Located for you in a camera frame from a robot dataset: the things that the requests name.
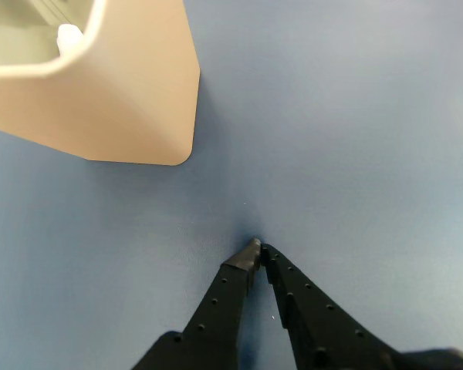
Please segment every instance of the beige container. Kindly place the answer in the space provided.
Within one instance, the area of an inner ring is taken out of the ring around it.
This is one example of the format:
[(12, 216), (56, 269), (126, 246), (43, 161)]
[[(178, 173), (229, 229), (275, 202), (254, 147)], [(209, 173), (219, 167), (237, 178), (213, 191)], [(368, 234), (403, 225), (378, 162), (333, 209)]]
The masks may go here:
[[(182, 0), (22, 2), (0, 0), (1, 131), (88, 160), (189, 157), (200, 71)], [(58, 57), (67, 22), (84, 39)]]

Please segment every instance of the plastic bin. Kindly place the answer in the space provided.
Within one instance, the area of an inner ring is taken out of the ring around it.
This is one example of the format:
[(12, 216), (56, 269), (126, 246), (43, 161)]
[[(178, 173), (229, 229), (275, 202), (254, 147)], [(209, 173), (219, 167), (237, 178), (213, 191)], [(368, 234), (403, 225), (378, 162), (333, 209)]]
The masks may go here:
[[(58, 25), (83, 41), (59, 57)], [(191, 153), (199, 65), (181, 0), (0, 0), (0, 130), (89, 160)]]

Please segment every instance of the blue tabletop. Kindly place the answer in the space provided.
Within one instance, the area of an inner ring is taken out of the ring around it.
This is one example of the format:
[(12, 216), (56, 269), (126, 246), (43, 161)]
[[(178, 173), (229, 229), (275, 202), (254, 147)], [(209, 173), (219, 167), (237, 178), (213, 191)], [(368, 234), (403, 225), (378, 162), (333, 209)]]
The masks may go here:
[[(128, 370), (253, 235), (396, 349), (463, 349), (463, 1), (185, 5), (187, 162), (0, 133), (0, 369)], [(293, 368), (257, 280), (242, 368)]]

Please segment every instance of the beige plastic object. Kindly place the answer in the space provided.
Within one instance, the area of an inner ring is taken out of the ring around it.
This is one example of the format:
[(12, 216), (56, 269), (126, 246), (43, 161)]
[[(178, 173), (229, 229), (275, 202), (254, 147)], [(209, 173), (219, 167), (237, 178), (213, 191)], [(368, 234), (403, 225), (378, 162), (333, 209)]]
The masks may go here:
[[(89, 160), (176, 165), (189, 157), (200, 71), (182, 0), (24, 1), (55, 32), (42, 37), (42, 25), (29, 23), (29, 54), (0, 55), (9, 58), (0, 66), (1, 131)], [(42, 8), (54, 2), (71, 8)], [(84, 38), (56, 57), (64, 16), (79, 19)]]

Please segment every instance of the black robotic claw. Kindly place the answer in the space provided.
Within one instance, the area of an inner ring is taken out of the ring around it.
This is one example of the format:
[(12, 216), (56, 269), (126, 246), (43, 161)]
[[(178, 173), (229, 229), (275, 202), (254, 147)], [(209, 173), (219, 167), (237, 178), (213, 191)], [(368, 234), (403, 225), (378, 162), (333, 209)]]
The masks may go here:
[(463, 370), (463, 353), (402, 354), (351, 318), (283, 254), (259, 239), (221, 265), (182, 333), (162, 335), (133, 370), (236, 370), (242, 305), (259, 269), (274, 287), (298, 370)]

